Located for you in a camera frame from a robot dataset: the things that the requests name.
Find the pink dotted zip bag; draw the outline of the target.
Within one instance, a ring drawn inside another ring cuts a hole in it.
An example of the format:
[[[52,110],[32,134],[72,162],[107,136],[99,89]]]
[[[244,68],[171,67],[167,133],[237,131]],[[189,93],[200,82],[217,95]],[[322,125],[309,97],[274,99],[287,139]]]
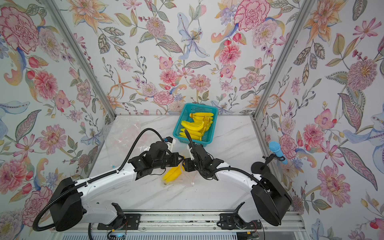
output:
[[[107,153],[110,156],[124,158],[143,128],[139,119],[117,117],[108,126],[108,130],[105,140]]]

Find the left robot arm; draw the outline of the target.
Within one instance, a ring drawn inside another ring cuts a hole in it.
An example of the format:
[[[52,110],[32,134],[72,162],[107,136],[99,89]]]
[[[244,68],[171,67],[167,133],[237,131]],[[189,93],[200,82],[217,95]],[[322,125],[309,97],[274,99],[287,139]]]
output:
[[[80,223],[99,223],[113,230],[120,229],[127,221],[120,205],[111,200],[98,200],[98,197],[150,176],[153,170],[177,167],[184,157],[172,151],[174,144],[171,137],[161,138],[136,157],[131,156],[134,150],[131,148],[117,169],[81,181],[64,179],[34,219],[33,230],[55,228],[62,232]]]

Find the yellow banana bunch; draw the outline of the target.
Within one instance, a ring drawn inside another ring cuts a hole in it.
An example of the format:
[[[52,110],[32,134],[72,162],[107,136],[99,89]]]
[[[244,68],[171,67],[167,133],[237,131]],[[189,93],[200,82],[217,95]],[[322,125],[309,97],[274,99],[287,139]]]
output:
[[[177,167],[173,167],[171,168],[164,176],[163,176],[163,182],[168,184],[174,180],[176,180],[181,174],[182,174],[182,171],[183,171],[183,166],[180,165],[180,166],[177,166]]]
[[[192,131],[192,130],[188,130],[188,129],[183,128],[183,129],[181,129],[179,136],[182,138],[187,138],[186,132],[189,133],[192,140],[197,140],[197,141],[201,141],[203,138],[203,135],[204,135],[201,132],[196,132],[196,131]]]

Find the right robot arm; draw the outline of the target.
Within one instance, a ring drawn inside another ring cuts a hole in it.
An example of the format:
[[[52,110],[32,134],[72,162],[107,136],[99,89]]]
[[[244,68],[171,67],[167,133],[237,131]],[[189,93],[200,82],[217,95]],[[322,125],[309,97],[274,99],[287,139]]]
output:
[[[206,180],[230,183],[249,193],[250,203],[240,203],[233,212],[234,222],[239,228],[255,220],[265,220],[273,226],[282,224],[282,219],[292,204],[292,198],[276,177],[270,172],[252,173],[235,168],[223,160],[213,158],[203,147],[193,142],[190,133],[185,130],[185,137],[190,141],[190,158],[183,162],[186,172],[197,171]]]

